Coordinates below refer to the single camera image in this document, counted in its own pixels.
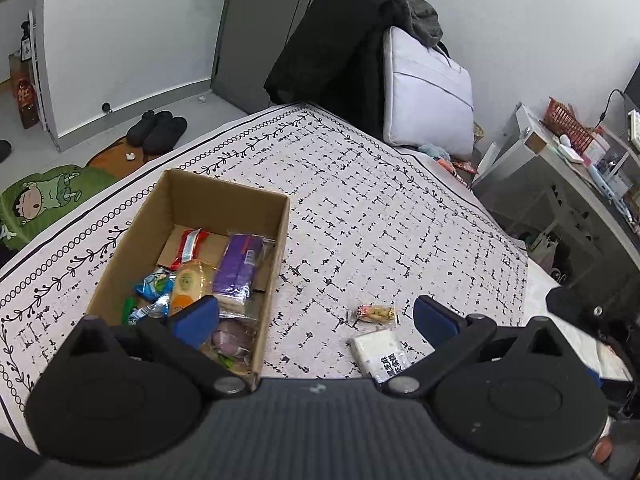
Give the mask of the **red white snack bar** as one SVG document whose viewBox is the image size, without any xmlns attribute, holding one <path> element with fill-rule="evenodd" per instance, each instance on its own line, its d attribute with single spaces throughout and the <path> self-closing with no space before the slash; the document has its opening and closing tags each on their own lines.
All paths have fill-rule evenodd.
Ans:
<svg viewBox="0 0 640 480">
<path fill-rule="evenodd" d="M 169 269 L 175 271 L 179 266 L 204 255 L 206 253 L 206 244 L 209 242 L 211 235 L 211 232 L 202 228 L 184 230 Z"/>
</svg>

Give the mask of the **black clothing pile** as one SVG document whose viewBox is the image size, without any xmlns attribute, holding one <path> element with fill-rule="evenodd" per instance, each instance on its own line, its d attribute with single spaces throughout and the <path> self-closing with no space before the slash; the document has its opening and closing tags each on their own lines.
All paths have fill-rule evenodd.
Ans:
<svg viewBox="0 0 640 480">
<path fill-rule="evenodd" d="M 314 0 L 266 79 L 270 101 L 314 103 L 381 140 L 383 38 L 393 26 L 427 48 L 442 40 L 426 0 Z"/>
</svg>

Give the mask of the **cardboard box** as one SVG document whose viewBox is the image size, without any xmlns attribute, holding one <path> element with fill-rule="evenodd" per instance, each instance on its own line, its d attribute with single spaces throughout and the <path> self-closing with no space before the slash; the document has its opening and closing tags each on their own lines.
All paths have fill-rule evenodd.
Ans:
<svg viewBox="0 0 640 480">
<path fill-rule="evenodd" d="M 290 207 L 291 200 L 280 193 L 178 169 L 163 172 L 117 243 L 86 312 L 107 324 L 119 325 L 125 299 L 134 292 L 134 285 L 158 266 L 169 266 L 176 260 L 182 234 L 188 229 L 206 234 L 196 258 L 212 269 L 219 268 L 232 235 L 268 238 L 273 245 L 256 260 L 253 281 L 259 318 L 247 379 L 255 385 L 265 359 Z"/>
</svg>

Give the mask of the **white desk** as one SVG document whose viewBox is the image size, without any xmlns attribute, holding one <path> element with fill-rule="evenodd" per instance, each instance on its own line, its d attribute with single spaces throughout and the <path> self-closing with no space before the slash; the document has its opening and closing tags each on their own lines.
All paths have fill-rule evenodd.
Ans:
<svg viewBox="0 0 640 480">
<path fill-rule="evenodd" d="M 592 304 L 639 303 L 639 237 L 523 103 L 472 190 L 529 258 Z"/>
</svg>

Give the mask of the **orange basket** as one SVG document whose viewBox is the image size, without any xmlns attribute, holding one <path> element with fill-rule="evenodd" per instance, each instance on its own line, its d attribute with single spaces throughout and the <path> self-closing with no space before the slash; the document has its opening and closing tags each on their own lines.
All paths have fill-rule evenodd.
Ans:
<svg viewBox="0 0 640 480">
<path fill-rule="evenodd" d="M 556 136 L 565 134 L 572 148 L 581 155 L 591 144 L 593 135 L 563 103 L 550 98 L 542 124 Z"/>
</svg>

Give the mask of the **black monitor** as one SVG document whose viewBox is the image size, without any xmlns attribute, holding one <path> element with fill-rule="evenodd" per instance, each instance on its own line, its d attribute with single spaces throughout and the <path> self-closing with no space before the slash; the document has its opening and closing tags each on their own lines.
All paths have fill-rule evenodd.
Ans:
<svg viewBox="0 0 640 480">
<path fill-rule="evenodd" d="M 634 70 L 623 95 L 625 112 L 629 113 L 631 110 L 638 112 L 640 110 L 640 64 Z"/>
</svg>

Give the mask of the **yellow orange cracker pack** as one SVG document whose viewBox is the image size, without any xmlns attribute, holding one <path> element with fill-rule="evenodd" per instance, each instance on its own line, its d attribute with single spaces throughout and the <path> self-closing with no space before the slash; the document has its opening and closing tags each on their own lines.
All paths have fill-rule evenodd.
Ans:
<svg viewBox="0 0 640 480">
<path fill-rule="evenodd" d="M 213 295 L 217 269 L 194 259 L 178 267 L 169 300 L 169 315 L 175 315 L 205 296 Z"/>
</svg>

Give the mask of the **grey white pillow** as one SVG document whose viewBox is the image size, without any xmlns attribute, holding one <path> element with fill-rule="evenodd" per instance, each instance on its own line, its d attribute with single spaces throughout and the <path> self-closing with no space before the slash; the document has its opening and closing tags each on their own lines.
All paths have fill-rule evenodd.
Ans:
<svg viewBox="0 0 640 480">
<path fill-rule="evenodd" d="M 383 39 L 383 140 L 393 146 L 433 144 L 468 160 L 474 148 L 474 104 L 468 71 L 408 32 Z"/>
</svg>

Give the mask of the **white keyboard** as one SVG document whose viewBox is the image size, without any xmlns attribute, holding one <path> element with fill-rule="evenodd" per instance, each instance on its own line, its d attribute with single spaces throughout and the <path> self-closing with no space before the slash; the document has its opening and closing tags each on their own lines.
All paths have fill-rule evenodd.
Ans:
<svg viewBox="0 0 640 480">
<path fill-rule="evenodd" d="M 640 113 L 638 110 L 630 110 L 628 118 L 628 138 L 637 151 L 640 151 Z"/>
</svg>

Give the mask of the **clear purple candy packet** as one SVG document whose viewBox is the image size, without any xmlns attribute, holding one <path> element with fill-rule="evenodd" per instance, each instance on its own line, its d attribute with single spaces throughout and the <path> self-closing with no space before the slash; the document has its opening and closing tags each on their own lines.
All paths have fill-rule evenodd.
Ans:
<svg viewBox="0 0 640 480">
<path fill-rule="evenodd" d="M 218 323 L 210 340 L 214 358 L 227 370 L 238 375 L 250 372 L 255 347 L 253 323 L 237 318 L 224 318 Z"/>
</svg>

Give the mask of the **green cartoon floor mat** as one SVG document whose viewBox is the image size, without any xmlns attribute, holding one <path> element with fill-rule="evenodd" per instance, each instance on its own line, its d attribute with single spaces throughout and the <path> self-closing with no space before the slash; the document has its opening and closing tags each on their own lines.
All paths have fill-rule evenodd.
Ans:
<svg viewBox="0 0 640 480">
<path fill-rule="evenodd" d="M 1 192 L 1 245 L 21 250 L 51 224 L 116 181 L 100 168 L 65 165 L 13 183 Z"/>
</svg>

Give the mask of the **blue snack packet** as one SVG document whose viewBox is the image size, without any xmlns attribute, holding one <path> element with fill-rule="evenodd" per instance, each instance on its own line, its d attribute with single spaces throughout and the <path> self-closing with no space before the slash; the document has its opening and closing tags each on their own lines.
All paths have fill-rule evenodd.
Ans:
<svg viewBox="0 0 640 480">
<path fill-rule="evenodd" d="M 142 318 L 167 318 L 175 278 L 174 271 L 159 266 L 134 286 L 137 302 L 126 316 L 127 324 L 137 324 Z"/>
</svg>

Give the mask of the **black white snack packet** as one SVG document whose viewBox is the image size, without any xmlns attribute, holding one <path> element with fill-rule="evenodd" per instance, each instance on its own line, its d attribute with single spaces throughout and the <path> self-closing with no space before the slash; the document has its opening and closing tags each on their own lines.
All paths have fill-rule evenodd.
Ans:
<svg viewBox="0 0 640 480">
<path fill-rule="evenodd" d="M 410 366 L 406 352 L 387 328 L 352 337 L 348 346 L 361 375 L 378 384 L 387 382 Z"/>
</svg>

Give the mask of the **purple wafer pack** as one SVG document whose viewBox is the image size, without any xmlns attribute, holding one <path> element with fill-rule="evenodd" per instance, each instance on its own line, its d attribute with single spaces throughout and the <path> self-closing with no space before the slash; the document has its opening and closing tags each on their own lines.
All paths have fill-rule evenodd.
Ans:
<svg viewBox="0 0 640 480">
<path fill-rule="evenodd" d="M 274 240 L 257 234 L 230 235 L 212 285 L 222 310 L 247 316 L 254 278 L 273 245 Z"/>
</svg>

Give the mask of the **green snack packet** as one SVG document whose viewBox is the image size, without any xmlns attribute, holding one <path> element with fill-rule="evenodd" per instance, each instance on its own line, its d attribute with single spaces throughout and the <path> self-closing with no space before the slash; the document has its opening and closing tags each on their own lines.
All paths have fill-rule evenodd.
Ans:
<svg viewBox="0 0 640 480">
<path fill-rule="evenodd" d="M 124 306 L 122 307 L 122 325 L 129 324 L 130 315 L 136 310 L 137 302 L 138 300 L 135 296 L 128 296 L 125 299 Z"/>
</svg>

